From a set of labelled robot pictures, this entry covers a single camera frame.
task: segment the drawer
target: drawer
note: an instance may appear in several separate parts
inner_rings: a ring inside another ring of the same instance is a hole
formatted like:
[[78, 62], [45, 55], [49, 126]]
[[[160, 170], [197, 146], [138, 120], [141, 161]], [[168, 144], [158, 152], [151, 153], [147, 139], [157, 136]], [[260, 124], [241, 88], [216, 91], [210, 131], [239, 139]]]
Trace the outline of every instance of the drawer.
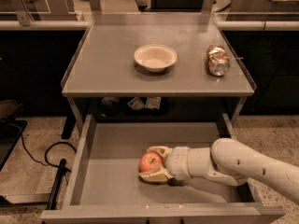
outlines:
[[101, 123], [88, 115], [61, 210], [46, 223], [271, 223], [284, 215], [264, 207], [249, 183], [230, 187], [196, 178], [152, 185], [138, 179], [139, 158], [150, 146], [209, 147], [234, 133], [217, 122]]

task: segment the red apple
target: red apple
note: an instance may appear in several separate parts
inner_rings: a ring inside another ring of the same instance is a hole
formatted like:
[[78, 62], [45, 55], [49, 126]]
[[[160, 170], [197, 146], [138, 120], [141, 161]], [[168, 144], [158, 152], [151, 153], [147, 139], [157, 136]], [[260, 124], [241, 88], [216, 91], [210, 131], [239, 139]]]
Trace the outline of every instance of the red apple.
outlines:
[[140, 172], [148, 172], [155, 166], [163, 163], [162, 157], [156, 152], [147, 152], [144, 154], [139, 163]]

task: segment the white bowl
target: white bowl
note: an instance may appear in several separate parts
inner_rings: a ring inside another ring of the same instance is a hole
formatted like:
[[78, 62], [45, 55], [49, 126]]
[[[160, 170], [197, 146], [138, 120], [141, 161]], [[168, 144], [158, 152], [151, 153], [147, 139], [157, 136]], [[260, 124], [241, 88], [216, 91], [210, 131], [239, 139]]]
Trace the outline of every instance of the white bowl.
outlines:
[[149, 44], [135, 51], [135, 61], [151, 72], [161, 72], [177, 61], [177, 53], [164, 45]]

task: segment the black cabinet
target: black cabinet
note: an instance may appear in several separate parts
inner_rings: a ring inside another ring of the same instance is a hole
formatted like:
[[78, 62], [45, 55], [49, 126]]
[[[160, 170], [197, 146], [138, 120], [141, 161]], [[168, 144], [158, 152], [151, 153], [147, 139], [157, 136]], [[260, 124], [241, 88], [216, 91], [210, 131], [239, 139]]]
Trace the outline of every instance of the black cabinet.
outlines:
[[299, 113], [299, 32], [224, 31], [257, 85], [242, 113]]
[[0, 100], [24, 114], [66, 114], [60, 82], [84, 31], [1, 31]]

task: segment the robotic hand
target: robotic hand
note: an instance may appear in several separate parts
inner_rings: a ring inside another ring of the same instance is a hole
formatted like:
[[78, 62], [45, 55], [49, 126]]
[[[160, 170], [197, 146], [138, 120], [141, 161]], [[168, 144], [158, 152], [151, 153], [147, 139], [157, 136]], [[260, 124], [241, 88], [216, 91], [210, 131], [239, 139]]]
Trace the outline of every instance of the robotic hand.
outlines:
[[150, 147], [147, 151], [157, 152], [164, 160], [149, 172], [139, 174], [147, 182], [203, 177], [239, 186], [251, 177], [299, 203], [299, 167], [267, 157], [233, 139], [218, 139], [211, 147]]

